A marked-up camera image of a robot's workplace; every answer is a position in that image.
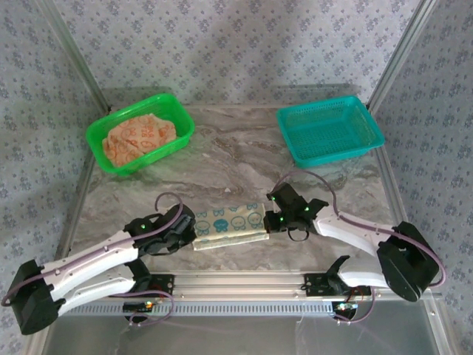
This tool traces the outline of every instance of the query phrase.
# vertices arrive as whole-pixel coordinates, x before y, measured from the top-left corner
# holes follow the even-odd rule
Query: teal plastic basket
[[[282,135],[299,168],[363,155],[384,136],[356,96],[279,109]]]

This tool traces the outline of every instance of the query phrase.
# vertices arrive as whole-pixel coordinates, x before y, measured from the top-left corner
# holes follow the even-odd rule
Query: gray marble table
[[[107,174],[95,165],[72,244],[72,253],[106,239],[136,217],[154,212],[161,192],[178,193],[194,211],[265,201],[277,179],[293,169],[279,131],[275,109],[189,109],[196,129],[189,145],[128,177]],[[391,223],[380,172],[371,154],[313,168],[333,186],[342,211]],[[331,201],[310,176],[292,177],[306,199]],[[165,211],[175,202],[163,198]],[[324,270],[340,255],[359,255],[337,240],[310,236],[303,243],[286,234],[269,240],[194,251],[186,246],[168,257],[144,257],[150,271]]]

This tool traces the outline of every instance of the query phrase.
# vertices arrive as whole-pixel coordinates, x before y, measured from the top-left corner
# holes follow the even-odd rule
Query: gray wall
[[[18,265],[50,261],[103,115],[34,1],[0,1],[0,295]],[[25,340],[0,307],[0,354]]]
[[[409,219],[445,262],[445,301],[473,354],[473,3],[439,3],[376,119]]]
[[[367,101],[419,0],[56,0],[112,106]]]

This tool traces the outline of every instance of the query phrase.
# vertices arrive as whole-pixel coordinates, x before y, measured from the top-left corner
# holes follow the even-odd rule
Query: marble surface
[[[277,179],[293,169],[279,131],[275,109],[189,109],[196,130],[189,145],[128,177],[95,165],[72,244],[72,253],[106,239],[136,217],[154,212],[161,192],[178,193],[194,211],[264,202]],[[371,154],[312,169],[333,186],[340,210],[379,223],[391,223],[380,173]],[[306,200],[331,201],[310,176],[292,177]],[[272,203],[266,201],[267,208]],[[174,205],[163,198],[164,211]],[[332,238],[311,235],[303,243],[286,234],[269,240],[193,251],[186,246],[167,257],[144,257],[150,271],[324,270],[343,254],[363,253]]]

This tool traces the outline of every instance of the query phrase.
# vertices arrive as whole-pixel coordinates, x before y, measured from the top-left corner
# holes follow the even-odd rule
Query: green plastic basket
[[[279,128],[299,168],[363,155],[384,136],[356,96],[278,110]]]
[[[149,113],[153,113],[163,120],[171,121],[176,126],[177,139],[126,165],[115,168],[103,152],[102,140],[106,138],[112,128],[122,122]],[[189,143],[194,128],[194,121],[191,116],[173,95],[159,94],[94,122],[87,129],[86,139],[98,165],[104,171],[118,175],[130,175],[138,169],[184,148]]]

